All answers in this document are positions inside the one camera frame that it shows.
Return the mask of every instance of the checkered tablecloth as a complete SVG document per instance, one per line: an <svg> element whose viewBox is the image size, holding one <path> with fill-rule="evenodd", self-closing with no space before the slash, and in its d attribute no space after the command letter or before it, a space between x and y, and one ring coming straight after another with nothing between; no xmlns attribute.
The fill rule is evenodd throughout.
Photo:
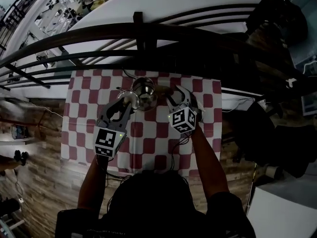
<svg viewBox="0 0 317 238"><path fill-rule="evenodd" d="M221 148L221 85L220 81L173 73L129 71L135 76L146 76L155 84L181 85L192 91L206 112L200 123L205 136L218 158ZM89 165L94 158L93 132L103 106L116 99L116 87L130 89L133 79L122 70L74 71L67 92L62 126L61 157ZM124 173L142 170L164 172L171 166L171 150L179 142L180 133L168 123L166 100L147 112L137 111L127 124L127 138L108 169ZM190 139L174 150L175 170L180 175L197 175L197 164Z"/></svg>

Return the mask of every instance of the stainless steel bowl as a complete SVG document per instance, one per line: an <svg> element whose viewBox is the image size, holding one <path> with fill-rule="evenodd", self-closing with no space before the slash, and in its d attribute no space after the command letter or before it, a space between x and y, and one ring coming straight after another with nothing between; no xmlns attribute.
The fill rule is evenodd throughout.
<svg viewBox="0 0 317 238"><path fill-rule="evenodd" d="M134 91L140 99L148 98L154 94L155 85L148 77L139 77L132 84Z"/></svg>
<svg viewBox="0 0 317 238"><path fill-rule="evenodd" d="M134 91L140 98L140 111L148 111L157 105L158 96L155 94L154 82L148 77L139 77L132 84Z"/></svg>
<svg viewBox="0 0 317 238"><path fill-rule="evenodd" d="M130 90L125 90L119 93L117 99L124 98L123 103L127 104L128 102L131 102L131 106L133 110L137 110L140 106L140 98L139 96Z"/></svg>

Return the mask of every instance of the electrical cord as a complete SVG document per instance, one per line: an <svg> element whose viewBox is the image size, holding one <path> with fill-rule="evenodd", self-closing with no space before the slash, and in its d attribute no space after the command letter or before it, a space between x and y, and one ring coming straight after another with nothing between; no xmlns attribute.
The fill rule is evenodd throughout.
<svg viewBox="0 0 317 238"><path fill-rule="evenodd" d="M172 157L172 160L171 160L171 165L170 165L170 171L174 170L174 167L175 167L175 160L174 160L174 150L176 149L177 146L180 146L180 145L185 145L189 142L189 138L191 137L191 133L190 134L185 134L186 137L183 138L182 140L180 140L177 144L174 145L174 147L172 148L172 151L171 151L171 157Z"/></svg>
<svg viewBox="0 0 317 238"><path fill-rule="evenodd" d="M312 62L309 62L309 63L307 63L307 64L304 65L303 74L305 74L305 72L306 72L306 66L307 66L307 65L311 65L311 64L313 64L314 62L317 62L317 61L312 61Z"/></svg>
<svg viewBox="0 0 317 238"><path fill-rule="evenodd" d="M252 183L251 183L251 188L250 188L249 198L248 198L248 203L247 203L247 212L246 212L246 215L247 215L247 216L248 216L249 209L250 209L251 194L252 194L254 179L255 179L255 177L256 177L257 167L258 167L258 165L255 163L255 165L254 165L254 171L253 171L253 177L252 177Z"/></svg>
<svg viewBox="0 0 317 238"><path fill-rule="evenodd" d="M61 117L61 118L63 118L63 116L61 116L60 114L58 114L58 113L56 113L56 112L53 112L53 111L51 111L49 108L47 108L47 107L44 107L44 106L36 106L34 103L32 103L32 102L26 102L26 101L23 101L24 103L26 103L26 104L32 104L33 106L35 106L35 107L37 107L37 108L44 108L44 109L46 109L46 110L48 110L49 112L51 112L52 114L55 114L55 115L58 115L59 117Z"/></svg>
<svg viewBox="0 0 317 238"><path fill-rule="evenodd" d="M14 171L14 174L15 174L15 176L16 176L16 182L15 182L15 189L16 189L16 191L18 192L18 195L23 195L23 190L22 190L22 187L21 187L21 185L19 184L19 179L18 179L18 172L14 169L13 170Z"/></svg>
<svg viewBox="0 0 317 238"><path fill-rule="evenodd" d="M107 170L103 169L103 167L99 165L99 163L98 163L98 157L99 157L99 155L97 155L97 157L96 157L97 165L98 165L98 166L101 168L101 170L104 171L105 174L106 174L106 185L105 185L105 188L107 188L107 187L109 186L109 180L119 181L119 182L120 182L120 185L121 185L123 182L125 182L126 180L128 180L129 178L132 177L132 175L127 175L127 176L125 176L125 177L120 177L120 176L115 176L115 175L113 175L113 174L108 173ZM107 213L108 213L108 211L109 211L109 207L110 207L111 201L112 201L112 197L110 198L110 200L109 200L108 203L107 203Z"/></svg>
<svg viewBox="0 0 317 238"><path fill-rule="evenodd" d="M133 78L133 79L137 79L136 77L134 77L134 76L128 74L124 69L123 69L123 72L124 72L124 74L126 74L128 77L131 77L131 78Z"/></svg>
<svg viewBox="0 0 317 238"><path fill-rule="evenodd" d="M238 106L240 106L241 104L247 102L248 100L254 100L254 98L244 98L244 99L238 99L238 100L243 100L243 101L242 101L242 102L239 102L238 105L237 105L235 108L233 108L233 109L231 109L231 110L229 110L229 111L224 111L224 110L222 110L222 112L228 113L228 112L234 111L234 110L237 109Z"/></svg>

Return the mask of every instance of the floor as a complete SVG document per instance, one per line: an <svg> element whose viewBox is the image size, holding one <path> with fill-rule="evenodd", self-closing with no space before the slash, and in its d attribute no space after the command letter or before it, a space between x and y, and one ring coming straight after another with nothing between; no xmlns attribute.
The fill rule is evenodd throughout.
<svg viewBox="0 0 317 238"><path fill-rule="evenodd" d="M60 115L63 114L64 100L32 99L31 101L38 106L49 107ZM38 122L44 112L44 109L29 104L16 105L4 101L0 102L0 109L3 118L28 122ZM23 194L18 195L15 189L16 177L13 171L6 172L7 180L0 182L0 191L3 197L24 199L24 203L21 204L26 222L24 228L34 238L54 236L57 213L60 210L76 207L79 189L88 170L85 166L60 159L61 123L62 118L46 112L43 125L53 130L41 129L40 134L36 127L29 127L30 133L37 142L26 146L1 148L1 154L6 156L13 156L16 149L28 151L30 154L27 165L18 169L18 180L23 188ZM9 124L0 123L0 128L4 133L9 132ZM230 126L224 121L223 131L229 130ZM254 164L246 161L233 163L232 158L236 149L234 143L223 145L220 162L226 172L230 191L241 198L245 207ZM207 203L199 177L191 177L189 184L196 209L206 212ZM101 214L106 212L106 204L118 186L119 182L109 181Z"/></svg>

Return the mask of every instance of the red and white checkered cloth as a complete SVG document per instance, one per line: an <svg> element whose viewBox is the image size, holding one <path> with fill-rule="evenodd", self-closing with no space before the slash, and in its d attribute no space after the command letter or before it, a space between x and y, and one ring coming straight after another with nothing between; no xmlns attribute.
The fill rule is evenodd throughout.
<svg viewBox="0 0 317 238"><path fill-rule="evenodd" d="M206 112L200 123L217 157L221 148L221 85L220 81L175 73L129 71L135 76L146 76L155 84L181 85L193 92ZM94 158L93 132L103 106L117 98L116 87L130 89L133 79L122 70L74 71L67 92L62 126L61 157L89 165ZM127 124L127 137L109 162L108 169L124 173L142 170L164 172L171 166L171 150L179 142L180 133L168 123L166 101L147 112L137 111ZM192 140L174 150L175 170L180 175L197 175L196 157Z"/></svg>

